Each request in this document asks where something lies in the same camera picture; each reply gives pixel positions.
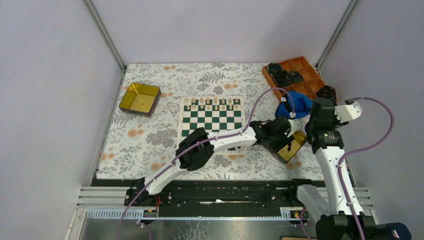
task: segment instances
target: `metal floor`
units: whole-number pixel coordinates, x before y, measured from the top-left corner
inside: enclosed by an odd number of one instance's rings
[[[80,240],[115,240],[119,220],[87,218]],[[280,240],[305,237],[300,226],[287,221],[266,220],[156,220],[149,224],[154,240]],[[306,227],[315,237],[315,228]],[[147,229],[134,220],[124,220],[120,240],[147,240]]]

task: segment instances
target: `gray wall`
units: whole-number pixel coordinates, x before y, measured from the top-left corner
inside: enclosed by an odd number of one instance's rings
[[[349,0],[94,0],[128,63],[316,62]]]
[[[363,0],[322,69],[340,99],[368,96],[386,103],[395,126],[380,146],[352,155],[379,222],[403,222],[424,237],[423,70],[424,1]],[[368,146],[389,127],[389,115],[361,101],[362,116],[342,130],[348,150]]]
[[[82,0],[1,1],[0,56],[0,239],[62,239],[120,70]]]

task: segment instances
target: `floral tablecloth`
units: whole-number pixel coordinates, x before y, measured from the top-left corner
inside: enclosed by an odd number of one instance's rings
[[[156,172],[175,157],[182,97],[243,96],[246,118],[258,96],[269,89],[264,63],[178,63],[128,65],[119,103],[130,83],[159,86],[162,98],[152,118],[123,113],[118,105],[100,156],[98,179],[138,179]],[[253,120],[274,119],[278,101],[272,92],[256,107]],[[321,168],[305,144],[283,165],[261,146],[247,155],[214,155],[207,164],[180,175],[180,180],[322,180]]]

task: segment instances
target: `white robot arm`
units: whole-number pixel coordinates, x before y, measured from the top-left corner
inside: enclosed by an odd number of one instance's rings
[[[325,113],[324,116],[320,116],[324,118],[325,122],[318,124],[327,125],[327,122],[330,119],[331,121],[336,119],[336,124],[347,123],[348,121],[352,121],[361,116],[361,113],[363,111],[361,106],[357,102],[353,102],[349,105],[334,106],[333,109],[333,116],[325,116]],[[317,124],[317,119],[315,117],[316,116],[312,116],[312,119],[310,119],[309,122],[311,123],[311,121],[315,121],[315,124]],[[313,133],[313,131],[316,131],[316,128],[320,129],[319,126],[314,126],[314,129],[311,129],[311,126],[308,125],[306,128],[307,131],[308,127],[310,135],[316,135],[316,133]],[[326,139],[329,145],[320,145],[319,148],[316,147],[313,149],[313,151],[319,163],[319,166],[321,167],[322,175],[324,176],[325,187],[328,193],[328,203],[320,194],[318,194],[317,187],[306,184],[301,185],[297,188],[297,198],[306,206],[309,211],[309,214],[315,219],[315,221],[320,220],[321,215],[338,215],[340,212],[349,215],[360,215],[361,212],[363,212],[363,209],[360,203],[358,202],[358,199],[355,197],[354,189],[350,184],[351,181],[349,179],[346,163],[343,162],[341,166],[338,165],[340,158],[345,154],[345,150],[343,149],[343,142],[341,142],[340,135],[338,131],[335,130],[335,128],[331,129],[331,127],[327,126],[325,126],[324,128],[326,128],[326,130],[320,129],[321,131],[318,130],[318,132],[319,134],[322,134],[321,137],[323,139]],[[340,178],[338,175],[338,167],[341,167],[343,181],[345,183],[349,183],[346,185],[346,188],[349,193],[349,196],[352,197],[351,202],[347,201],[345,193],[342,189],[342,185],[340,183]],[[349,204],[353,204],[355,213],[351,212]]]
[[[288,133],[281,132],[281,134],[270,133],[269,135],[273,135],[273,136],[277,135],[277,137],[281,138],[281,140],[284,142],[286,139],[289,139],[289,137],[294,132],[301,129],[302,127],[302,124],[298,119],[285,119],[284,123],[290,129],[290,132]],[[194,131],[192,135],[194,135],[196,138],[194,142],[196,142],[199,139],[199,137],[196,135],[202,136],[205,133],[207,134],[208,138],[214,138],[213,140],[209,142],[210,145],[206,147],[209,149],[212,149],[213,151],[212,153],[217,153],[219,151],[230,149],[230,148],[237,148],[242,146],[250,147],[250,146],[258,144],[259,142],[264,142],[262,139],[258,139],[259,137],[257,136],[257,134],[259,135],[264,134],[262,131],[262,128],[263,129],[273,128],[273,126],[269,126],[267,124],[268,124],[267,122],[253,121],[251,126],[249,126],[244,132],[242,131],[243,130],[242,128],[239,128],[239,129],[229,130],[224,132],[206,133],[204,132],[203,128],[201,128],[203,130],[200,130],[199,128],[196,131]],[[186,147],[184,146],[183,143],[184,141],[182,142],[182,144],[180,144],[180,148]],[[212,155],[208,151],[206,151],[206,153],[204,154],[205,154],[205,158],[207,159],[201,159],[199,161],[200,162],[204,161],[204,163],[206,163],[207,160],[209,160],[209,158]],[[181,161],[184,161],[184,160],[178,159],[177,161],[175,161],[175,164],[173,164],[172,162],[168,163],[164,165],[160,170],[158,170],[156,174],[146,177],[145,179],[146,183],[153,180],[153,182],[146,188],[149,195],[159,194],[167,184],[169,184],[172,180],[174,180],[176,177],[178,177],[182,173],[198,169],[197,168],[198,166],[194,168],[190,168],[190,166],[182,166]]]

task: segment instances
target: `green and white checkered board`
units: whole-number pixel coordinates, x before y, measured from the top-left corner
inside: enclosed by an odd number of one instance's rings
[[[207,97],[208,96],[202,96],[203,108],[200,108],[200,96],[194,97],[195,103],[192,102],[192,96],[181,98],[178,124],[178,143],[184,140],[197,128],[204,127],[206,132],[211,133],[225,132],[245,126],[245,105],[242,97],[220,96],[217,99],[217,103],[214,101],[214,96],[209,96],[209,103],[207,103]],[[248,147],[242,146],[220,151],[216,154],[246,155],[247,153]]]

